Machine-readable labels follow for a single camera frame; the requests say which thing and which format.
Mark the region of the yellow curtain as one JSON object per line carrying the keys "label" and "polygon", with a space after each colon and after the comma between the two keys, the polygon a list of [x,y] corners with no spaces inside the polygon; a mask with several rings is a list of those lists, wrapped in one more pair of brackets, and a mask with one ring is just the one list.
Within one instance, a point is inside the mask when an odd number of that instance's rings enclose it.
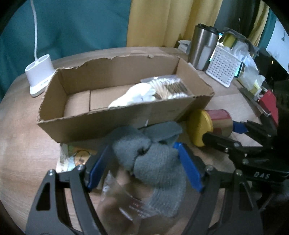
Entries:
{"label": "yellow curtain", "polygon": [[214,26],[222,0],[132,1],[127,47],[175,47],[191,40],[195,26]]}

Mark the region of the bag of cotton swabs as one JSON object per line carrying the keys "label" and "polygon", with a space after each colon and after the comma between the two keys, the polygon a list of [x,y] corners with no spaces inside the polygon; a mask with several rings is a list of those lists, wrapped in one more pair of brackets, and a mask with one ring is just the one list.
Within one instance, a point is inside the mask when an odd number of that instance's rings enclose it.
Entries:
{"label": "bag of cotton swabs", "polygon": [[141,82],[150,84],[155,90],[153,96],[159,100],[192,96],[183,80],[175,74],[145,78]]}

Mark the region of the teal curtain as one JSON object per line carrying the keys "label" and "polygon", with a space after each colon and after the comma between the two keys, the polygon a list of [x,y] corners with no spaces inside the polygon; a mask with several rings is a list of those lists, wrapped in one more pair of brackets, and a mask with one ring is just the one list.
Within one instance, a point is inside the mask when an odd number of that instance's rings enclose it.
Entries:
{"label": "teal curtain", "polygon": [[[37,56],[52,60],[126,46],[130,1],[34,1]],[[1,33],[1,98],[34,61],[34,20],[26,1]]]}

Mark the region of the clear plastic bags pile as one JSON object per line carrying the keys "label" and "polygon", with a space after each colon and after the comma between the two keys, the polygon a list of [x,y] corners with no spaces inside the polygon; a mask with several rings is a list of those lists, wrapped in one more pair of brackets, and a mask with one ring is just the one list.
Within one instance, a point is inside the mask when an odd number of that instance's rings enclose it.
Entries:
{"label": "clear plastic bags pile", "polygon": [[248,44],[237,40],[232,47],[232,54],[240,59],[244,65],[244,70],[238,77],[238,81],[254,96],[257,96],[262,90],[261,86],[265,77],[259,74],[257,65],[248,50]]}

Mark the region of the white lamp gooseneck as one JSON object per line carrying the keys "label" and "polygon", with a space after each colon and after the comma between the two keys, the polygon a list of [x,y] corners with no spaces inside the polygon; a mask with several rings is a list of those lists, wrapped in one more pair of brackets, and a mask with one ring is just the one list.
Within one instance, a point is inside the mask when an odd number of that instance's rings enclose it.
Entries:
{"label": "white lamp gooseneck", "polygon": [[33,20],[34,20],[34,59],[35,61],[38,59],[37,57],[37,46],[38,46],[38,26],[37,26],[37,14],[34,5],[34,1],[30,0],[30,6],[32,9]]}

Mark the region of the stainless steel tumbler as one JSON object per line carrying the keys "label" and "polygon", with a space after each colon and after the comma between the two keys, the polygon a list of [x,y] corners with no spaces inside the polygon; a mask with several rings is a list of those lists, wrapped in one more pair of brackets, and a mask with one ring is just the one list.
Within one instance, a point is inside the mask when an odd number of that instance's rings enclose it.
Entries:
{"label": "stainless steel tumbler", "polygon": [[190,44],[188,62],[196,70],[205,70],[218,40],[219,31],[216,28],[202,23],[197,24]]}

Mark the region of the yellow sponge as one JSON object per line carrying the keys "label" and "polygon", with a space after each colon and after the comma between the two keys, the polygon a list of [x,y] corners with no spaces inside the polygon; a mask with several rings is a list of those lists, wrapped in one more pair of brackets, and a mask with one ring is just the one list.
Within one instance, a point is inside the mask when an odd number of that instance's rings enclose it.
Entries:
{"label": "yellow sponge", "polygon": [[224,40],[223,40],[222,44],[223,44],[223,46],[226,46],[226,47],[232,49],[236,39],[237,38],[233,34],[227,33],[224,36]]}

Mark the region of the clear plastic bag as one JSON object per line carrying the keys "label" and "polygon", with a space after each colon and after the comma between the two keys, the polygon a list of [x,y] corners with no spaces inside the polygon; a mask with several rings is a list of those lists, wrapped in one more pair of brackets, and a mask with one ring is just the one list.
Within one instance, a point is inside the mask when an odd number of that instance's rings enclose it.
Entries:
{"label": "clear plastic bag", "polygon": [[111,171],[103,179],[101,199],[96,209],[108,234],[136,234],[143,219],[154,216],[173,218],[178,214],[186,192],[186,179],[172,181],[171,187],[156,188],[150,195],[147,186],[134,179],[120,185]]}

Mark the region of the white desk lamp base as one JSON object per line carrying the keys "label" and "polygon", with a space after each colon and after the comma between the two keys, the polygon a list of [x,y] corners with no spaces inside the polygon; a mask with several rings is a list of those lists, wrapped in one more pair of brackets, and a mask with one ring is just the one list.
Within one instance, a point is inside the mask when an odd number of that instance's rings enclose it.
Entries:
{"label": "white desk lamp base", "polygon": [[55,71],[49,54],[36,59],[25,68],[32,97],[37,97],[45,91]]}

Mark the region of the grey knitted socks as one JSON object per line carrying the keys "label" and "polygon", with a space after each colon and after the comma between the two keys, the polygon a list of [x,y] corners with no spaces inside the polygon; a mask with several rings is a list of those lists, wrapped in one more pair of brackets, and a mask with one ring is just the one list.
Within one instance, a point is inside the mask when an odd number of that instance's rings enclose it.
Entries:
{"label": "grey knitted socks", "polygon": [[137,129],[122,126],[107,137],[118,163],[153,188],[147,206],[175,217],[186,192],[186,174],[174,148],[182,127],[168,121]]}

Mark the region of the white small box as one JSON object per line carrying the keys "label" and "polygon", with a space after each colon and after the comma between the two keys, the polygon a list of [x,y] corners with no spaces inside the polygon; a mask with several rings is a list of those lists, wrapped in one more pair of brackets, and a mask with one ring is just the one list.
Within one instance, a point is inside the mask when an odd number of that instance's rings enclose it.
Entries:
{"label": "white small box", "polygon": [[178,49],[189,55],[191,48],[190,40],[179,40],[178,41]]}

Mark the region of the red gold yellow-lid can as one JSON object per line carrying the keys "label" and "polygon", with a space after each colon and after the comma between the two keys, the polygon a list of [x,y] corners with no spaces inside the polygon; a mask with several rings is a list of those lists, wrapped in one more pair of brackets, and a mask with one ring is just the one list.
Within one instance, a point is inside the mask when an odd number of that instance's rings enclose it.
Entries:
{"label": "red gold yellow-lid can", "polygon": [[195,146],[203,147],[202,136],[207,132],[229,137],[233,132],[233,120],[224,109],[194,110],[187,121],[187,132]]}

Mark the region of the cartoon tissue pack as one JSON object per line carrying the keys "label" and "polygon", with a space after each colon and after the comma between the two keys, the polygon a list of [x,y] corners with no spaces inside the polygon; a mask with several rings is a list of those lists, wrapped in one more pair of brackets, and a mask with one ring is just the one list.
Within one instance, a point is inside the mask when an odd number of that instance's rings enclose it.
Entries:
{"label": "cartoon tissue pack", "polygon": [[57,173],[67,172],[73,170],[78,165],[85,165],[87,160],[96,153],[96,150],[60,144],[60,157],[55,171]]}

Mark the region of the white perforated basket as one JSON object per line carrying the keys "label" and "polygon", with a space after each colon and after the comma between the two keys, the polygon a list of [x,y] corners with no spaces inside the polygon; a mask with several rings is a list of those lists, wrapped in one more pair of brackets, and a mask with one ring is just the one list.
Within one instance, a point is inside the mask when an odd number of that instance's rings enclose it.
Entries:
{"label": "white perforated basket", "polygon": [[236,58],[223,46],[216,46],[213,58],[205,73],[228,88],[241,66],[241,60]]}

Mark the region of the red box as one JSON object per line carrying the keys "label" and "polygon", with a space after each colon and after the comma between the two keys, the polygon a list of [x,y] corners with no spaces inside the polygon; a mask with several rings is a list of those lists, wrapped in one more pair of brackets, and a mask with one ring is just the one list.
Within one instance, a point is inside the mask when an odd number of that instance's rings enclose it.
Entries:
{"label": "red box", "polygon": [[260,106],[267,112],[273,119],[274,125],[278,127],[278,109],[276,106],[276,97],[274,93],[267,90],[259,100]]}

